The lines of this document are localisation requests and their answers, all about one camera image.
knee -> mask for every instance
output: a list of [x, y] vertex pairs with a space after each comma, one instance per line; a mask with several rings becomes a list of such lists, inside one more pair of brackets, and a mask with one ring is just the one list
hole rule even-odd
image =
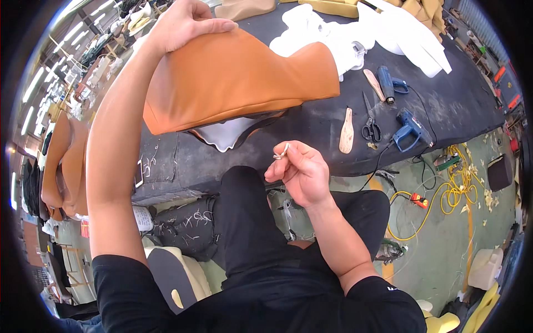
[[260, 180], [256, 169], [244, 165], [238, 165], [231, 167], [226, 171], [222, 176], [222, 185], [227, 183], [231, 183], [232, 185], [250, 184], [251, 181], [256, 180]]
[[376, 207], [376, 211], [387, 216], [387, 220], [390, 214], [390, 204], [387, 194], [379, 190], [366, 191], [365, 199], [369, 204]]

orange power strip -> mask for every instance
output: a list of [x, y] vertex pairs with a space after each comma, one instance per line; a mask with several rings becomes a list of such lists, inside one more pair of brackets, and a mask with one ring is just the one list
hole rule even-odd
[[424, 198], [424, 200], [422, 200], [422, 202], [421, 202], [421, 201], [420, 201], [421, 198], [422, 198], [422, 197], [420, 196], [420, 194], [413, 193], [413, 194], [411, 195], [411, 200], [412, 200], [414, 203], [416, 203], [417, 205], [419, 205], [419, 206], [422, 207], [422, 208], [427, 209], [427, 205], [428, 205], [429, 202], [428, 202], [427, 199], [425, 199], [425, 198]]

black pants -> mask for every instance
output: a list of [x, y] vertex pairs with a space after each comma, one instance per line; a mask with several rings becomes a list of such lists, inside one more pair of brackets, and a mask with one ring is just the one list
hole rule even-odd
[[[372, 259], [379, 250], [389, 221], [389, 199], [381, 191], [332, 192], [344, 218], [357, 231]], [[263, 181], [250, 167], [236, 166], [222, 177], [220, 203], [215, 210], [225, 252], [227, 289], [244, 274], [284, 263], [334, 276], [320, 253], [318, 242], [306, 249], [287, 244], [274, 222]]]

black t-shirt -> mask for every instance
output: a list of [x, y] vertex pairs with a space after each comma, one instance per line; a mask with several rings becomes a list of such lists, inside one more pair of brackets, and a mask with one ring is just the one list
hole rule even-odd
[[175, 315], [142, 263], [102, 255], [93, 268], [106, 332], [426, 332], [417, 303], [380, 277], [345, 297], [316, 271], [271, 267]]

scissors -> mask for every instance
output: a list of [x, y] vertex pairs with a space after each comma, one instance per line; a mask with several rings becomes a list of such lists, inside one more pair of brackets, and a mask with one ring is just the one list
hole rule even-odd
[[363, 92], [363, 98], [365, 99], [365, 104], [368, 112], [368, 120], [361, 130], [361, 134], [366, 140], [372, 140], [373, 142], [381, 141], [381, 129], [376, 124], [376, 119], [374, 118], [374, 112], [370, 107], [368, 98], [366, 97], [365, 92]]

